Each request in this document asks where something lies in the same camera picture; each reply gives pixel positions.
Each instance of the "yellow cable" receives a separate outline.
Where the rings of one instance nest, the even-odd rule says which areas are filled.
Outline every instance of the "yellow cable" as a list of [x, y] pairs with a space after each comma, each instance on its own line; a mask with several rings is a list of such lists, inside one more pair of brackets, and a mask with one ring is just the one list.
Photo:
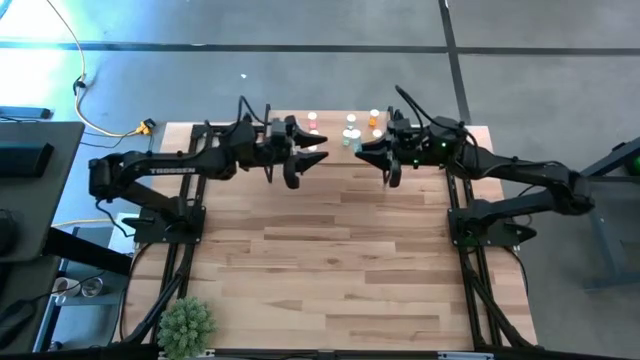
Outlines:
[[[58, 17], [60, 18], [60, 20], [62, 21], [64, 26], [66, 26], [67, 30], [69, 30], [69, 33], [73, 37], [73, 41], [76, 42], [76, 46], [78, 47], [78, 51], [80, 52], [80, 58], [82, 60], [82, 73], [80, 74], [79, 81], [84, 83], [85, 73], [86, 73], [86, 61], [84, 59], [84, 52], [82, 51], [82, 47], [80, 46], [80, 42], [78, 41], [78, 38], [76, 37], [76, 34], [73, 32], [73, 30], [71, 30], [71, 26], [69, 26], [69, 24], [62, 17], [60, 12], [58, 12], [58, 9], [56, 9], [56, 7], [51, 3], [50, 0], [45, 0], [45, 1], [49, 4], [49, 6], [51, 6], [51, 9], [53, 9], [53, 11], [56, 13], [56, 15], [58, 15]], [[132, 136], [132, 135], [139, 134], [139, 132], [137, 130], [130, 131], [130, 132], [126, 133], [126, 134], [115, 134], [115, 133], [109, 132], [107, 130], [104, 130], [104, 129], [92, 124], [89, 120], [87, 120], [87, 118], [84, 115], [82, 115], [82, 112], [80, 112], [80, 88], [76, 89], [75, 109], [76, 109], [76, 114], [78, 114], [78, 117], [80, 118], [80, 120], [82, 120], [83, 123], [85, 123], [85, 125], [89, 126], [90, 128], [92, 128], [95, 131], [100, 132], [100, 133], [102, 133], [104, 135], [111, 136], [111, 137], [125, 137], [125, 136]]]
[[62, 222], [62, 223], [53, 224], [53, 225], [51, 225], [51, 227], [64, 227], [64, 226], [75, 225], [75, 224], [89, 224], [89, 223], [99, 223], [99, 222], [108, 222], [108, 223], [110, 223], [111, 220], [109, 220], [109, 219], [71, 220], [71, 221], [65, 221], [65, 222]]

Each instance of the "wood plank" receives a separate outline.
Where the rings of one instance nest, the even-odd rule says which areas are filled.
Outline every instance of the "wood plank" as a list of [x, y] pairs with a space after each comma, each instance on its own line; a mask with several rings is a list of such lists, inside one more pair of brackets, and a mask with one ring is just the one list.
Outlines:
[[[319, 146], [330, 155], [288, 189], [276, 166], [268, 184], [262, 169], [231, 181], [209, 181], [202, 242], [192, 264], [188, 295], [214, 310], [220, 331], [215, 348], [464, 350], [471, 349], [469, 320], [457, 251], [446, 223], [449, 198], [443, 171], [403, 169], [398, 188], [341, 144], [349, 112], [317, 111]], [[354, 112], [358, 124], [368, 112]], [[293, 114], [303, 128], [307, 111]], [[386, 114], [379, 119], [385, 126]], [[188, 146], [192, 124], [169, 123], [162, 151]], [[363, 127], [364, 139], [371, 130]], [[486, 127], [470, 127], [491, 149]], [[154, 177], [167, 196], [179, 176]], [[478, 198], [502, 198], [500, 182], [474, 182]], [[195, 194], [192, 181], [190, 196]], [[140, 259], [125, 306], [126, 332], [155, 302], [168, 246], [156, 244]], [[520, 267], [503, 249], [487, 249], [497, 303], [535, 342]], [[479, 307], [480, 322], [487, 318]]]

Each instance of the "black mount bracket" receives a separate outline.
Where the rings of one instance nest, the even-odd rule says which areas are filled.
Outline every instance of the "black mount bracket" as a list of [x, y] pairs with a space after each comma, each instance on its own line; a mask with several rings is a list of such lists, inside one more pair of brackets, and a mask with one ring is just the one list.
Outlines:
[[465, 209], [449, 209], [447, 219], [451, 243], [457, 247], [475, 246], [517, 246], [536, 236], [530, 227], [515, 223], [510, 219], [499, 219], [480, 233], [470, 233], [469, 223], [461, 219]]
[[168, 224], [157, 212], [145, 208], [140, 211], [139, 218], [124, 219], [123, 222], [136, 229], [133, 241], [137, 243], [199, 243], [207, 209], [204, 206], [189, 206], [186, 211], [189, 215], [184, 223]]

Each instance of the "green plant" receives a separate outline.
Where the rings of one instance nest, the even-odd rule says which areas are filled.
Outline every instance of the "green plant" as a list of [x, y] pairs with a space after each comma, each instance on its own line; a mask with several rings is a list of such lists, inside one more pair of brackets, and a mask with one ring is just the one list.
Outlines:
[[209, 335], [215, 331], [207, 304], [195, 297], [178, 299], [162, 313], [158, 344], [164, 347], [167, 358], [182, 360], [202, 354]]

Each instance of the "gray floor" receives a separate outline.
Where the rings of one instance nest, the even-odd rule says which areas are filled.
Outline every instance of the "gray floor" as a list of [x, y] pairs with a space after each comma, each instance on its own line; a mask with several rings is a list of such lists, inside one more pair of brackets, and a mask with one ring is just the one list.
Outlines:
[[[0, 20], [0, 37], [69, 41], [46, 3], [32, 10], [24, 3], [15, 1]], [[445, 45], [437, 0], [118, 0], [108, 8], [97, 2], [57, 3], [86, 41]], [[449, 9], [459, 46], [640, 46], [640, 3], [634, 0], [450, 0]], [[279, 109], [406, 109], [394, 94], [396, 83], [429, 112], [458, 117], [446, 54], [86, 55], [93, 85], [84, 113], [112, 131], [128, 131], [149, 117], [229, 119], [240, 94], [257, 108], [270, 102]], [[55, 109], [55, 120], [76, 118], [71, 92], [80, 71], [76, 52], [4, 49], [0, 63], [3, 104], [48, 106]], [[473, 124], [490, 126], [501, 154], [555, 159], [582, 169], [620, 141], [640, 135], [640, 57], [461, 56], [460, 63]], [[113, 143], [89, 136], [84, 141]], [[56, 221], [102, 217], [86, 192], [87, 161], [113, 151], [145, 150], [147, 141], [126, 139], [115, 150], [82, 147]], [[504, 188], [514, 196], [523, 187], [504, 183]], [[619, 202], [630, 209], [616, 214], [611, 227], [626, 229], [612, 236], [632, 243], [638, 232], [628, 227], [635, 225], [633, 219], [625, 218], [637, 213], [637, 197], [629, 195], [637, 189], [614, 191], [613, 198], [598, 191], [598, 200], [610, 209]], [[133, 208], [116, 202], [110, 209]], [[640, 285], [597, 293], [582, 288], [602, 275], [586, 217], [536, 215], [534, 225], [539, 236], [523, 246], [522, 257], [540, 344], [640, 358]]]

